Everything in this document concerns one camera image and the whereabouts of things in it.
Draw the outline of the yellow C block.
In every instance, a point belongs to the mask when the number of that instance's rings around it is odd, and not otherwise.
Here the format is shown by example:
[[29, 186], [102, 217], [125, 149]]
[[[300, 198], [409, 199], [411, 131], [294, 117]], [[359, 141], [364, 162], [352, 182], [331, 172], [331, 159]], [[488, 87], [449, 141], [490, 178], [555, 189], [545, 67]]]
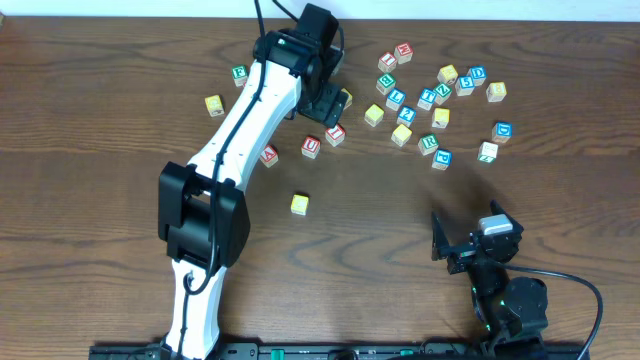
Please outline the yellow C block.
[[293, 214], [305, 216], [309, 206], [309, 197], [295, 194], [291, 201], [290, 210]]

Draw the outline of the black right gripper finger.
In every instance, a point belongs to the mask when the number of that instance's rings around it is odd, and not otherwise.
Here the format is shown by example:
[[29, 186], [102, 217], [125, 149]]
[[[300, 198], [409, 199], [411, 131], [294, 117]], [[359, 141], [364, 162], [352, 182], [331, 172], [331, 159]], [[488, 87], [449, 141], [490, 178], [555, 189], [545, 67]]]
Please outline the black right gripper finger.
[[431, 259], [433, 261], [446, 259], [449, 256], [449, 241], [444, 233], [439, 218], [434, 212], [431, 213], [431, 221], [433, 235]]
[[490, 210], [494, 216], [505, 215], [509, 220], [512, 219], [512, 217], [502, 208], [502, 206], [496, 200], [490, 201]]

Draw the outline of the yellow O block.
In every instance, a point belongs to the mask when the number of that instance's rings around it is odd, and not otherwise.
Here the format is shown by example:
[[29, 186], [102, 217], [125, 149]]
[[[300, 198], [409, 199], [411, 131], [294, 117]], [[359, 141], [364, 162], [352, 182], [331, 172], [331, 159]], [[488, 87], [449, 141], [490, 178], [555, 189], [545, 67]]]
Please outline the yellow O block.
[[344, 109], [346, 110], [347, 108], [349, 108], [352, 105], [353, 96], [346, 88], [342, 88], [341, 91], [347, 95], [347, 100], [346, 100], [345, 106], [344, 106]]

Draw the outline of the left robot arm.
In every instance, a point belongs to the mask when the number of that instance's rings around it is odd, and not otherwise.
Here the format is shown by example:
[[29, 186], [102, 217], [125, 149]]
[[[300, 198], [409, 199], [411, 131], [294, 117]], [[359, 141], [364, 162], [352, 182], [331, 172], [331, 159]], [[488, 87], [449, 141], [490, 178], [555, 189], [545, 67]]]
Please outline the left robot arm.
[[218, 309], [227, 270], [250, 232], [246, 188], [282, 120], [298, 113], [334, 127], [347, 96], [329, 78], [344, 50], [335, 30], [283, 29], [260, 37], [239, 98], [187, 165], [166, 164], [159, 177], [158, 233], [176, 285], [163, 359], [206, 359], [220, 336]]

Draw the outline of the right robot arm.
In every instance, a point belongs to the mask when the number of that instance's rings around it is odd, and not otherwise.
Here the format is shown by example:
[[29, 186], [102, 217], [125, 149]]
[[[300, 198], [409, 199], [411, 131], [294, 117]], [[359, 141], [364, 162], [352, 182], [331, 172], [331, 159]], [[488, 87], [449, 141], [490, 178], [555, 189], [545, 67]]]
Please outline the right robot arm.
[[453, 275], [469, 276], [474, 311], [489, 335], [479, 343], [485, 356], [515, 351], [517, 347], [540, 345], [548, 326], [547, 287], [531, 277], [511, 278], [508, 262], [518, 253], [523, 226], [496, 202], [491, 215], [478, 222], [478, 230], [462, 245], [451, 245], [440, 220], [432, 215], [434, 261], [445, 260]]

